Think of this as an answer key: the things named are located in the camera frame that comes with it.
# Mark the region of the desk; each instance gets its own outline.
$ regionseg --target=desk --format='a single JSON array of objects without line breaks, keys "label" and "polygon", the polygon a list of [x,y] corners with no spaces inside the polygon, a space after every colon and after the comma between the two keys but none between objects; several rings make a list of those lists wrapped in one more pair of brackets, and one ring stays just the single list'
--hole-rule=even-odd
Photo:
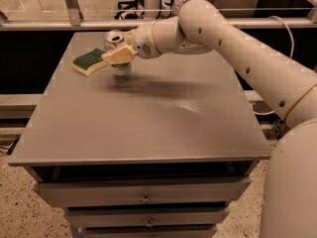
[{"label": "desk", "polygon": [[216,52],[71,68],[102,47],[73,36],[10,165],[85,237],[210,237],[270,156],[234,71]]}]

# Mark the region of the white cable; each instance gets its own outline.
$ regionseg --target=white cable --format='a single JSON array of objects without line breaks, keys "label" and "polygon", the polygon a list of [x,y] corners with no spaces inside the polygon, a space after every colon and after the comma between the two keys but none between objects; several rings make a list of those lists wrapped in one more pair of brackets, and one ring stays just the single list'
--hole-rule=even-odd
[{"label": "white cable", "polygon": [[295,46],[295,43],[294,43],[294,38],[293,38],[293,34],[291,33],[288,25],[281,19],[279,18],[278,16],[270,16],[271,19],[275,20],[275,21],[279,21],[281,24],[284,25],[284,27],[286,28],[287,32],[288,32],[288,35],[289,35],[289,38],[290,38],[290,41],[291,41],[291,48],[290,48],[290,55],[289,57],[292,59],[293,58],[293,54],[294,54],[294,46]]}]

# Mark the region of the green sponge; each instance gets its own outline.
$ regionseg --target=green sponge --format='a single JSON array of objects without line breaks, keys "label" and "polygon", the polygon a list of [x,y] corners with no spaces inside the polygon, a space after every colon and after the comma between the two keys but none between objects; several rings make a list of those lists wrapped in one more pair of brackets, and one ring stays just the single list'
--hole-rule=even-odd
[{"label": "green sponge", "polygon": [[90,73],[96,69],[108,65],[108,63],[101,57],[104,53],[104,51],[94,49],[92,52],[75,59],[72,62],[72,67],[80,73],[89,76]]}]

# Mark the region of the drawer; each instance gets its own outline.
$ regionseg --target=drawer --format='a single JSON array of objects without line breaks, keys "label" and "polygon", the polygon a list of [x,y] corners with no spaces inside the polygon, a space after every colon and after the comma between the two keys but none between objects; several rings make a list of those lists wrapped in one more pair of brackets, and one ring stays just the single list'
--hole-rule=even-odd
[{"label": "drawer", "polygon": [[124,206],[101,209],[66,210],[65,219],[75,227],[159,227],[170,225],[213,225],[221,223],[229,214],[222,207],[208,203],[198,205],[166,204],[153,207]]},{"label": "drawer", "polygon": [[216,233],[212,226],[171,226],[153,228],[83,229],[85,238],[209,238]]},{"label": "drawer", "polygon": [[249,178],[183,178],[38,183],[34,191],[52,207],[237,200]]}]

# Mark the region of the drawer knob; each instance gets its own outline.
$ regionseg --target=drawer knob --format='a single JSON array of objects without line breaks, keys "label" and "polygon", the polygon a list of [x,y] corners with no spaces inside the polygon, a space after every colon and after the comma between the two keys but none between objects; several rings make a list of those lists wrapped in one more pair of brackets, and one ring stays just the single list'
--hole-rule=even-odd
[{"label": "drawer knob", "polygon": [[142,203],[151,203],[149,196],[145,193],[145,197],[141,199]]},{"label": "drawer knob", "polygon": [[151,222],[151,219],[150,219],[150,218],[149,218],[149,221],[148,221],[148,223],[147,223],[146,227],[154,227],[154,225],[152,224],[152,222]]}]

